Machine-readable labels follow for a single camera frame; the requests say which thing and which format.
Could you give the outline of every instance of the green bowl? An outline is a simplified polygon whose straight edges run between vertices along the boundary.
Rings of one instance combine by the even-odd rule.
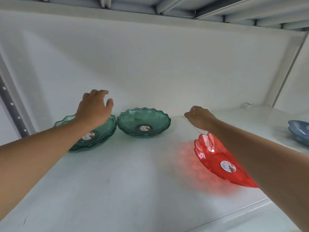
[[[151,138],[167,130],[171,119],[163,111],[152,108],[134,108],[122,112],[117,125],[126,134],[136,138]]]
[[[73,120],[75,115],[66,116],[62,121],[57,121],[54,125],[60,126],[66,124]],[[101,126],[93,129],[88,132],[85,136],[83,136],[80,140],[78,140],[69,150],[69,152],[81,152],[88,151],[97,148],[98,146],[105,143],[116,131],[117,122],[116,117],[111,115],[108,120]]]

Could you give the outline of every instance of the white label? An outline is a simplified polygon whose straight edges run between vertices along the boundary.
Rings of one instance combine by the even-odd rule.
[[[140,129],[141,129],[142,131],[149,131],[149,130],[150,130],[150,127],[149,127],[148,125],[143,125],[143,126],[140,127]]]
[[[83,140],[90,140],[91,138],[94,138],[95,134],[93,132],[87,133],[85,136],[82,137]]]
[[[221,165],[221,167],[222,167],[225,171],[227,171],[227,172],[229,172],[229,173],[234,173],[234,172],[236,172],[236,167],[235,167],[235,165],[232,164],[232,163],[230,163],[229,161],[222,161],[220,165]]]

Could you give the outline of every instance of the transparent bowl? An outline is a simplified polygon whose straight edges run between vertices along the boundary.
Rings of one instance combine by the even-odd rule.
[[[126,134],[137,138],[151,138],[167,130],[171,125],[168,114],[152,108],[134,108],[122,112],[117,125]]]
[[[258,188],[244,168],[213,134],[201,134],[198,140],[194,141],[194,146],[200,162],[221,179],[244,187]]]
[[[66,116],[62,121],[57,121],[54,125],[60,126],[66,124],[73,120],[75,115]],[[108,120],[101,126],[91,130],[85,136],[83,136],[80,140],[78,140],[69,150],[69,152],[81,152],[88,151],[97,148],[98,146],[105,143],[116,131],[117,122],[116,117],[111,115]]]
[[[300,120],[289,120],[288,123],[296,141],[309,146],[309,123]]]

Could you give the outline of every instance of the blue floral bowl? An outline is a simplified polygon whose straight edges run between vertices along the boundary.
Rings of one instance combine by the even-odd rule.
[[[290,120],[289,122],[289,130],[292,134],[294,134],[294,138],[306,145],[309,146],[309,123],[300,120]]]

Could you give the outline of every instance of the red plastic bowl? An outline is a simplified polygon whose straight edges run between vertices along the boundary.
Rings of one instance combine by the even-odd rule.
[[[200,162],[218,177],[240,186],[259,188],[213,134],[201,134],[194,146]]]

